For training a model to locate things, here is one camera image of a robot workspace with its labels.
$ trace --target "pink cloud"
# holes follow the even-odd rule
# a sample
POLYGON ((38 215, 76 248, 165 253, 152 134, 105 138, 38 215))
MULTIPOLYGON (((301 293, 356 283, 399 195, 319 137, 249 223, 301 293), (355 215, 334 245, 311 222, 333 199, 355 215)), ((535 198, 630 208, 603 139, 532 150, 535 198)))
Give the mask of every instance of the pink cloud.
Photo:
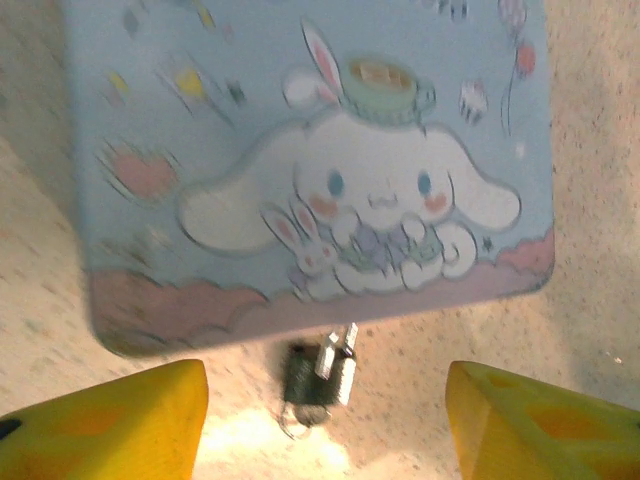
POLYGON ((546 278, 484 262, 463 279, 440 279, 418 293, 368 294, 329 303, 304 303, 288 293, 267 302, 253 290, 225 290, 206 281, 162 286, 125 271, 93 273, 91 289, 95 330, 107 348, 151 355, 492 300, 534 291, 546 278))
POLYGON ((503 250, 496 264, 507 264, 516 270, 529 270, 537 274, 547 274, 555 262, 555 244, 553 228, 547 231, 542 240, 523 240, 514 249, 503 250))

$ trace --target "puppy eye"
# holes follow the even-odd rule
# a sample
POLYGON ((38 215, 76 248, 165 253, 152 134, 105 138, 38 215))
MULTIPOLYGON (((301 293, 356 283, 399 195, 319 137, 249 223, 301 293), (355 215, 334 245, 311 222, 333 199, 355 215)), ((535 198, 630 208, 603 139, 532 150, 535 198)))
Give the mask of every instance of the puppy eye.
POLYGON ((344 193, 344 179, 342 178, 342 175, 340 175, 340 172, 337 170, 329 172, 327 188, 333 197, 339 197, 344 193))
POLYGON ((418 176, 418 191, 421 195, 427 196, 431 193, 431 177, 425 172, 418 176))

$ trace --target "red balloon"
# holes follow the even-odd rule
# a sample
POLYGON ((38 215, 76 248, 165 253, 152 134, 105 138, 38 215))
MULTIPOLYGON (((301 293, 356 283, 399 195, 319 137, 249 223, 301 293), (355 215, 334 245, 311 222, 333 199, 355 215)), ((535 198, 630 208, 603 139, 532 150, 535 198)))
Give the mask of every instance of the red balloon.
POLYGON ((516 65, 518 67, 518 73, 523 77, 528 77, 533 73, 533 70, 536 68, 536 51, 533 45, 523 43, 518 47, 516 65))

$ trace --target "balloon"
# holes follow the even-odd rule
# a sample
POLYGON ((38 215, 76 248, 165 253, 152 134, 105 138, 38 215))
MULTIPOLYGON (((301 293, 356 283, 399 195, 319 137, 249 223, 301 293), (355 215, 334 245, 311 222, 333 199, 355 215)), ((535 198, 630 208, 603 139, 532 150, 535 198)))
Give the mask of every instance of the balloon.
POLYGON ((518 47, 516 54, 516 67, 522 77, 528 77, 536 68, 536 51, 533 45, 523 43, 518 47))
POLYGON ((527 21, 527 6, 524 0, 498 0, 500 19, 512 34, 518 34, 527 21))

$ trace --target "cupcake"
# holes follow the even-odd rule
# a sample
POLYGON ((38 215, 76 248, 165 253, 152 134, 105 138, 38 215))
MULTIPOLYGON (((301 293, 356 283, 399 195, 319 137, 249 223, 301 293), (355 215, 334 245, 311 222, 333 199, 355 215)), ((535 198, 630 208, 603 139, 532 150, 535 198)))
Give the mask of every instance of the cupcake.
POLYGON ((476 125, 487 113, 489 102, 480 80, 467 81, 460 90, 460 115, 465 122, 476 125))

